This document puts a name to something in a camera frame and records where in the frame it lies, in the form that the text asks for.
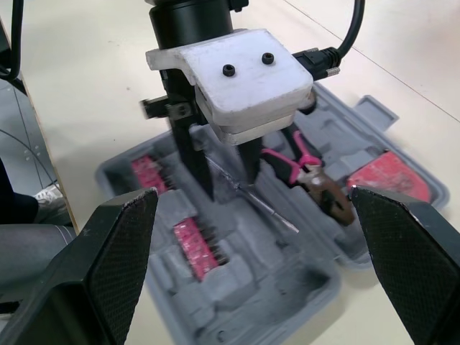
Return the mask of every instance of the shoe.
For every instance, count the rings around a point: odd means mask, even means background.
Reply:
[[[58,188],[58,184],[50,185],[34,195],[34,198],[38,201],[35,223],[46,223],[49,219],[55,219],[67,213],[64,196]]]

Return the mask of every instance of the tool case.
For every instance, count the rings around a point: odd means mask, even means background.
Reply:
[[[349,108],[316,84],[316,110],[295,123],[323,156],[326,173],[346,191],[348,177],[388,150],[428,185],[431,203],[442,208],[447,189],[386,138],[397,116],[371,96]],[[197,148],[243,180],[234,147],[222,145],[207,126],[192,129]],[[264,145],[292,155],[284,137],[272,133]],[[152,235],[146,283],[177,344],[281,344],[339,293],[336,262],[353,270],[372,266],[358,220],[347,227],[322,213],[301,188],[289,189],[262,162],[255,188],[296,234],[239,195],[213,171],[215,201],[180,162],[170,133],[124,152],[100,166],[96,179],[108,197],[141,188],[133,162],[150,157],[174,190],[162,187]],[[197,276],[177,237],[177,225],[196,220],[213,234],[225,260]]]

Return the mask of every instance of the screwdriver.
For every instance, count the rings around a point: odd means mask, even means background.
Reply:
[[[216,168],[225,177],[225,179],[232,185],[232,187],[235,190],[239,190],[240,192],[242,192],[246,197],[254,201],[254,203],[256,203],[261,208],[266,210],[266,212],[268,212],[272,217],[275,217],[277,220],[281,221],[284,225],[286,225],[286,227],[293,230],[296,234],[299,233],[299,229],[294,224],[288,221],[285,217],[281,216],[272,207],[270,207],[261,198],[259,198],[254,192],[251,192],[247,188],[244,188],[241,185],[241,183],[236,182],[236,180],[227,171],[225,171],[225,169],[223,169],[217,162],[215,162],[212,158],[210,158],[209,156],[206,156],[206,159],[214,168]]]

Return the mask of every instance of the pliers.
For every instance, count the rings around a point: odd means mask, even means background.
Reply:
[[[289,188],[299,185],[318,204],[322,212],[341,225],[350,225],[354,213],[340,186],[323,170],[321,153],[303,136],[295,124],[281,131],[289,143],[295,161],[264,148],[262,159],[273,167],[277,178]]]

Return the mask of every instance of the white table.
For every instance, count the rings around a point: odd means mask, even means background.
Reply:
[[[24,82],[81,229],[104,201],[94,179],[97,167],[167,129],[162,120],[144,120],[138,103],[164,94],[144,58],[156,47],[149,5],[141,0],[25,2]],[[312,20],[283,0],[251,0],[234,15],[234,27],[265,27],[292,52],[338,46],[334,34],[346,34],[349,2],[290,0]],[[400,116],[389,136],[448,186],[453,195],[443,213],[460,229],[460,214],[454,213],[460,208],[460,103],[454,93],[460,71],[453,61],[460,49],[449,40],[450,31],[458,32],[451,20],[455,14],[450,15],[456,2],[443,1],[437,9],[429,1],[409,0],[404,6],[372,1],[356,43],[359,51],[352,50],[342,73],[323,84],[348,104],[371,94]],[[0,17],[9,27],[11,0],[1,2]],[[430,27],[423,26],[425,19]],[[411,344],[374,273],[341,271],[340,296],[286,344]],[[144,289],[127,344],[153,342],[172,344]]]

